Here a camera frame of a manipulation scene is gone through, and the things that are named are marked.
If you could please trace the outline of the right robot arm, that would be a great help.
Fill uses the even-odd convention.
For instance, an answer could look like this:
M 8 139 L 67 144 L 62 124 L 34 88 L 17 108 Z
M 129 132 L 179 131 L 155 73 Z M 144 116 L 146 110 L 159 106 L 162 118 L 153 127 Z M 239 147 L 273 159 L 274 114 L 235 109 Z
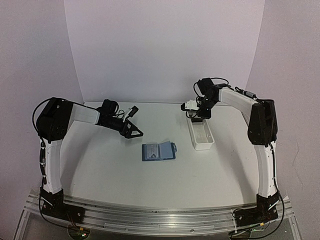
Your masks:
M 223 103 L 240 111 L 247 124 L 247 136 L 254 146 L 258 162 L 259 186 L 257 200 L 280 198 L 277 186 L 277 170 L 275 148 L 278 123 L 275 102 L 272 99 L 261 99 L 256 94 L 232 87 L 225 80 L 215 84 L 214 78 L 198 80 L 193 85 L 196 93 L 195 104 L 190 110 L 197 118 L 208 120 L 212 116 L 212 108 Z

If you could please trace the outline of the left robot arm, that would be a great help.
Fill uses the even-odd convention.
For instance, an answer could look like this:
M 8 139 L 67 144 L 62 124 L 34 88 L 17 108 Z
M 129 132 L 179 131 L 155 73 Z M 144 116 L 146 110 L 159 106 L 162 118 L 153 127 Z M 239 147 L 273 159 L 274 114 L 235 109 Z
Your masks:
M 32 117 L 32 124 L 40 139 L 41 194 L 54 196 L 63 193 L 60 174 L 60 154 L 63 139 L 73 122 L 105 127 L 119 132 L 126 139 L 144 134 L 129 119 L 138 112 L 130 107 L 119 113 L 119 104 L 106 99 L 102 106 L 93 108 L 64 98 L 51 97 L 41 102 L 44 107 L 39 116 Z

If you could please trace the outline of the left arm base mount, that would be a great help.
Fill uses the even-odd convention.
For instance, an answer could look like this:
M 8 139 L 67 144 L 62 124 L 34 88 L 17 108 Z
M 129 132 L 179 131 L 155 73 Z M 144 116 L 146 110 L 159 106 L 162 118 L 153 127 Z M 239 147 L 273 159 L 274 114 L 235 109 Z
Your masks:
M 57 193 L 41 190 L 40 197 L 43 200 L 43 204 L 40 207 L 42 214 L 75 224 L 83 222 L 85 209 L 80 206 L 64 203 L 63 190 Z

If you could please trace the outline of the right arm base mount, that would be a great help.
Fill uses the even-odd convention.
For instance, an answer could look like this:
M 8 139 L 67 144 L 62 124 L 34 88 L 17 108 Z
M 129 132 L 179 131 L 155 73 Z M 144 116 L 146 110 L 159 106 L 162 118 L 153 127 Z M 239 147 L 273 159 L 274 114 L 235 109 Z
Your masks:
M 259 225 L 278 218 L 276 205 L 280 198 L 278 195 L 263 197 L 256 195 L 256 206 L 251 208 L 237 208 L 232 212 L 238 227 Z

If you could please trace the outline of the blue card holder wallet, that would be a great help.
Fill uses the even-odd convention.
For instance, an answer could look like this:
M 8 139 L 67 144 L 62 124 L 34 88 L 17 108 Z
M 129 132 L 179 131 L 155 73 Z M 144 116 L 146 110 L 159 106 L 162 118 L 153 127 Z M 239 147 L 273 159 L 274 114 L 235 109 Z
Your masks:
M 149 143 L 142 146 L 142 161 L 155 162 L 175 160 L 177 146 L 174 142 Z

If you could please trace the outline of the silver credit card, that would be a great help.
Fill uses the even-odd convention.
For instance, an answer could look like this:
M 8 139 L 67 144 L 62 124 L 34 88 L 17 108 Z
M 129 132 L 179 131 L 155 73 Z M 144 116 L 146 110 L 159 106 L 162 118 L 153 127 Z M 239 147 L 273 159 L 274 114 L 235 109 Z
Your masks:
M 144 146 L 144 157 L 146 160 L 154 161 L 160 158 L 160 148 L 159 144 L 146 144 Z

